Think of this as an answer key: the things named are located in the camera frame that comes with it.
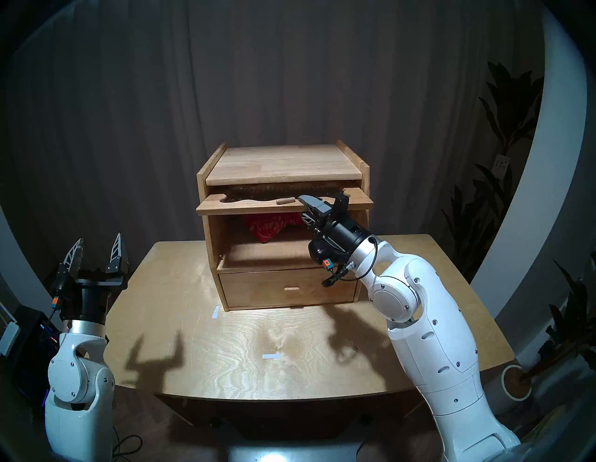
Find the wooden cabinet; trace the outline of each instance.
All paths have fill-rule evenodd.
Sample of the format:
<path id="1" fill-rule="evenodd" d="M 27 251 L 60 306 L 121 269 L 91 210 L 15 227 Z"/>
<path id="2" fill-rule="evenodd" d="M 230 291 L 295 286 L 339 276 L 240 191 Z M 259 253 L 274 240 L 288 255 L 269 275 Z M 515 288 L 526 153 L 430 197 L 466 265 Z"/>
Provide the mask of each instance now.
<path id="1" fill-rule="evenodd" d="M 197 184 L 197 213 L 203 216 L 209 265 L 226 311 L 358 299 L 360 283 L 321 285 L 328 273 L 309 256 L 314 236 L 306 227 L 286 227 L 263 244 L 242 219 L 251 213 L 302 212 L 299 195 L 333 203 L 343 191 L 354 219 L 368 227 L 369 167 L 344 143 L 222 144 L 197 173 Z"/>

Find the wooden shelf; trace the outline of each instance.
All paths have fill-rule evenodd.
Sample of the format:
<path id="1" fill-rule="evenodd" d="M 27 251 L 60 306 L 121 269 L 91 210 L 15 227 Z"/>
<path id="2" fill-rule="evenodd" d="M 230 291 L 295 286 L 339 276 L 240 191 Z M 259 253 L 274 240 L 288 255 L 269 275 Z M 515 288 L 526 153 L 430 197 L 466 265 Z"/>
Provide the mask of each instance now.
<path id="1" fill-rule="evenodd" d="M 308 253 L 313 235 L 304 226 L 285 227 L 265 244 L 241 220 L 229 222 L 228 227 L 234 231 L 228 235 L 229 249 L 218 265 L 218 273 L 320 267 Z"/>
<path id="2" fill-rule="evenodd" d="M 205 180 L 207 186 L 362 179 L 334 144 L 228 148 Z"/>
<path id="3" fill-rule="evenodd" d="M 373 201 L 360 188 L 345 188 L 344 193 L 350 197 L 348 210 L 369 210 Z M 304 212 L 305 207 L 296 199 L 289 204 L 277 204 L 275 200 L 239 200 L 237 202 L 223 202 L 225 194 L 211 194 L 197 207 L 199 215 L 237 215 L 241 213 L 274 213 L 274 212 Z M 322 197 L 333 204 L 335 198 Z"/>

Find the plant pot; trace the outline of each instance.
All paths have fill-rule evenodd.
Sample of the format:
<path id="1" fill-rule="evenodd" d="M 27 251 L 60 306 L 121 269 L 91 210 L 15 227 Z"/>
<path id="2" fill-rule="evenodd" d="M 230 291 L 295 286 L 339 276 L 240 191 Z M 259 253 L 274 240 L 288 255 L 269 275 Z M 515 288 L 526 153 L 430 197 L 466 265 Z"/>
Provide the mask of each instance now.
<path id="1" fill-rule="evenodd" d="M 522 373 L 521 366 L 510 364 L 485 386 L 486 400 L 496 416 L 513 409 L 532 393 L 531 386 L 519 382 Z"/>

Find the potted plant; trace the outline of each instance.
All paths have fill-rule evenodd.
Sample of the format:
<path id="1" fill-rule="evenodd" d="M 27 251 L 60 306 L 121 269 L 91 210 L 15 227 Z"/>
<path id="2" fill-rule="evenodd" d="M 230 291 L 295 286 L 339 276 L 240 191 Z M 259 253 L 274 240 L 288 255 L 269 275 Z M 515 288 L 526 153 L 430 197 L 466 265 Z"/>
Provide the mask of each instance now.
<path id="1" fill-rule="evenodd" d="M 544 84 L 543 77 L 532 82 L 531 71 L 511 77 L 501 63 L 489 61 L 488 68 L 495 83 L 486 82 L 486 85 L 495 110 L 484 98 L 480 98 L 480 102 L 493 133 L 499 139 L 500 153 L 497 157 L 507 160 L 500 162 L 500 170 L 489 170 L 476 164 L 483 178 L 473 181 L 475 192 L 472 201 L 464 204 L 461 190 L 454 185 L 451 217 L 441 210 L 454 241 L 452 260 L 468 282 L 472 281 L 484 260 L 513 199 L 513 173 L 506 156 L 515 143 L 523 138 L 533 138 Z M 532 107 L 533 114 L 528 116 Z"/>
<path id="2" fill-rule="evenodd" d="M 596 253 L 593 253 L 591 258 L 596 262 Z M 561 265 L 557 262 L 555 264 L 570 287 L 565 311 L 562 314 L 555 305 L 549 305 L 554 327 L 551 325 L 547 327 L 546 332 L 550 335 L 550 339 L 538 350 L 540 360 L 534 367 L 524 372 L 521 366 L 512 364 L 501 373 L 500 385 L 509 400 L 509 406 L 511 401 L 523 401 L 530 395 L 532 379 L 571 356 L 582 355 L 588 367 L 596 370 L 596 352 L 591 349 L 596 346 L 596 317 L 588 319 L 586 286 L 581 280 L 574 281 Z M 494 403 L 491 408 L 495 408 L 493 409 L 495 414 L 506 410 L 503 408 L 506 406 L 503 399 L 492 397 L 492 400 Z"/>

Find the wooden table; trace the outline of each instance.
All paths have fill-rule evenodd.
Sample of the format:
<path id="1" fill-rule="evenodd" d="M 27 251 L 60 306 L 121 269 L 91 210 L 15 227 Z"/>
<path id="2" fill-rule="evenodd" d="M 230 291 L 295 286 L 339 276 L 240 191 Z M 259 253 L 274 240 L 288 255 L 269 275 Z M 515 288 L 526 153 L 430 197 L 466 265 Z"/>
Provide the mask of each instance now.
<path id="1" fill-rule="evenodd" d="M 478 296 L 430 236 L 381 238 L 435 267 L 474 334 L 481 370 L 513 359 Z M 384 318 L 367 299 L 304 308 L 220 309 L 215 317 L 217 305 L 205 242 L 156 243 L 107 317 L 105 360 L 116 383 L 152 393 L 232 400 L 341 398 L 413 387 Z"/>

